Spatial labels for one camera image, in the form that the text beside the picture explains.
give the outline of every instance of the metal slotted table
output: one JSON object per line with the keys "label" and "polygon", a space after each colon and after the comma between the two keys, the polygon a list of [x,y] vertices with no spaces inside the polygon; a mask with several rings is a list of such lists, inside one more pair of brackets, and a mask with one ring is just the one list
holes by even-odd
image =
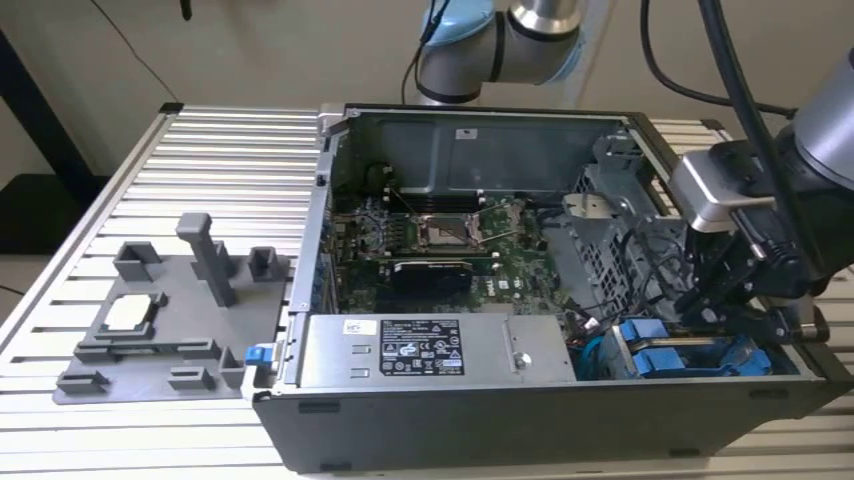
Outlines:
{"label": "metal slotted table", "polygon": [[[212,235],[229,252],[271,245],[295,267],[319,153],[316,119],[315,111],[211,107],[157,116],[0,326],[0,473],[26,480],[297,477],[280,465],[244,400],[57,406],[50,392],[109,290],[122,242],[150,241],[166,255],[188,254],[175,225],[184,211],[200,210],[211,213]],[[699,121],[654,125],[678,154],[728,138]],[[854,274],[844,271],[820,304],[830,346],[851,370],[852,302]],[[767,423],[710,459],[387,472],[384,478],[850,479],[851,450],[848,394],[802,420]]]}

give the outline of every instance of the black side panel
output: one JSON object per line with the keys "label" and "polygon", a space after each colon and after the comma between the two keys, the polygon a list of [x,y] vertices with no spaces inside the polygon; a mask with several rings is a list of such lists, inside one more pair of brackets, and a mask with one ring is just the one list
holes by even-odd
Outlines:
{"label": "black side panel", "polygon": [[[824,383],[267,397],[253,407],[300,473],[520,465],[712,455],[764,422],[806,415]],[[340,409],[301,408],[319,400]]]}

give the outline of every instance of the cable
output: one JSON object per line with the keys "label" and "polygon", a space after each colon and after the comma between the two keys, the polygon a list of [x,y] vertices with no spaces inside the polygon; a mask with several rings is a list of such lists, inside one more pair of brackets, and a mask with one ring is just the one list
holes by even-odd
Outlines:
{"label": "cable", "polygon": [[417,82],[417,67],[419,61],[421,58],[421,52],[424,51],[424,46],[427,42],[432,39],[432,35],[436,33],[436,29],[441,24],[441,17],[444,16],[444,11],[448,8],[448,4],[451,0],[444,0],[441,7],[439,7],[439,11],[433,17],[433,11],[436,8],[436,0],[429,0],[429,13],[427,14],[427,25],[424,26],[424,32],[421,33],[421,37],[417,40],[417,48],[415,49],[415,55],[412,55],[412,60],[409,61],[408,66],[405,67],[405,72],[403,73],[403,79],[400,80],[400,104],[405,105],[405,82],[409,79],[409,74],[412,73],[412,69],[415,69],[415,81]]}
{"label": "cable", "polygon": [[376,232],[379,233],[379,244],[380,244],[380,247],[385,244],[385,234],[383,232],[383,224],[379,223],[379,220],[376,220],[376,218],[373,218],[367,213],[344,213],[344,214],[336,215],[336,216],[344,217],[344,218],[361,217],[361,218],[367,218],[368,220],[371,220],[371,222],[373,222],[373,225],[376,225]]}
{"label": "cable", "polygon": [[[658,62],[655,61],[655,55],[652,54],[652,43],[650,41],[650,0],[640,1],[640,47],[643,48],[643,58],[646,60],[646,65],[652,72],[652,76],[664,87],[676,92],[679,95],[683,95],[700,102],[711,103],[712,105],[719,105],[722,107],[732,106],[732,102],[728,98],[710,95],[679,85],[672,81],[672,79],[659,68]],[[758,103],[756,107],[760,111],[772,113],[775,115],[782,115],[790,120],[794,117],[795,112],[798,111],[794,108],[786,108],[766,103]]]}
{"label": "cable", "polygon": [[121,37],[121,40],[124,40],[124,44],[130,49],[130,53],[133,54],[133,57],[136,58],[138,63],[142,64],[142,67],[145,67],[145,70],[148,70],[148,73],[150,73],[150,75],[157,79],[157,82],[160,82],[160,85],[162,86],[165,91],[169,92],[169,96],[172,97],[172,100],[175,100],[177,102],[177,95],[175,95],[175,92],[172,91],[169,86],[165,84],[165,82],[160,78],[160,75],[157,75],[157,73],[153,71],[153,69],[150,68],[148,63],[145,63],[145,60],[142,60],[142,58],[138,56],[138,53],[136,53],[136,49],[133,48],[133,45],[130,44],[130,41],[128,40],[128,37],[125,37],[124,33],[121,33],[121,29],[116,25],[116,22],[112,21],[112,18],[109,18],[109,15],[106,14],[106,12],[101,8],[101,6],[97,4],[97,1],[96,0],[89,0],[89,2],[92,2],[92,5],[94,5],[94,8],[97,8],[97,11],[101,12],[101,15],[104,16],[104,18],[109,22],[109,25],[112,26],[113,30],[116,31],[116,33]]}
{"label": "cable", "polygon": [[5,290],[6,292],[13,293],[14,295],[20,295],[21,297],[24,296],[24,292],[21,292],[16,288],[6,287],[5,285],[0,285],[0,290]]}
{"label": "cable", "polygon": [[811,266],[818,271],[823,271],[822,255],[812,231],[808,228],[800,202],[786,176],[786,169],[776,152],[771,134],[762,121],[750,88],[747,87],[719,0],[699,0],[699,10],[723,86],[732,99],[732,108],[744,129],[747,140],[755,149],[759,164],[771,179],[774,200],[776,209],[783,217],[783,224],[787,227],[791,238],[795,239],[795,247],[800,249]]}

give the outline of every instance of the power supply label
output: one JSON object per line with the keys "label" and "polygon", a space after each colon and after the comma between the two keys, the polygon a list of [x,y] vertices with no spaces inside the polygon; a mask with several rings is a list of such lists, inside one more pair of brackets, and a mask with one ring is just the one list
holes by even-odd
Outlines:
{"label": "power supply label", "polygon": [[381,320],[383,375],[464,375],[459,320]]}

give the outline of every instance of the white wall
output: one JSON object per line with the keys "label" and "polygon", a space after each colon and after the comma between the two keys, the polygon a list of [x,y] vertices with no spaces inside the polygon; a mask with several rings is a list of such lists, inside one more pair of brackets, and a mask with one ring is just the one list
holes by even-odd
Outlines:
{"label": "white wall", "polygon": [[0,189],[21,173],[50,173],[41,152],[17,123],[5,103],[0,102]]}
{"label": "white wall", "polygon": [[[427,5],[427,0],[195,0],[193,19],[184,22],[176,0],[98,1],[183,102],[307,108],[329,101],[397,102]],[[602,5],[614,4],[600,47],[588,44],[588,52],[597,50],[595,61],[581,62],[569,85],[487,85],[483,104],[560,108],[580,91],[584,109],[716,117],[735,126],[728,109],[679,97],[652,79],[638,41],[639,1],[589,1],[599,18],[607,17]],[[503,8],[508,0],[495,3]],[[854,44],[854,0],[727,0],[724,7],[756,97],[798,105]],[[1,0],[0,28],[84,157],[109,173],[168,100],[165,91],[88,0]],[[695,1],[652,1],[652,36],[670,75],[723,92]],[[18,133],[2,115],[5,145]],[[29,158],[24,167],[44,170],[32,146],[20,148],[30,152],[20,157]],[[9,169],[0,166],[0,172]]]}
{"label": "white wall", "polygon": [[[177,0],[98,3],[180,101],[307,108],[399,101],[427,5],[195,0],[184,22]],[[82,155],[112,171],[168,100],[165,91],[88,0],[2,0],[0,27]],[[560,85],[491,85],[483,95],[488,105],[553,108],[560,100]]]}
{"label": "white wall", "polygon": [[[658,118],[716,118],[740,132],[730,108],[690,100],[655,81],[640,50],[639,4],[615,0],[579,107],[642,111]],[[723,7],[756,100],[800,105],[854,47],[854,1],[726,0]],[[724,94],[696,2],[652,0],[650,17],[662,70],[678,83]]]}

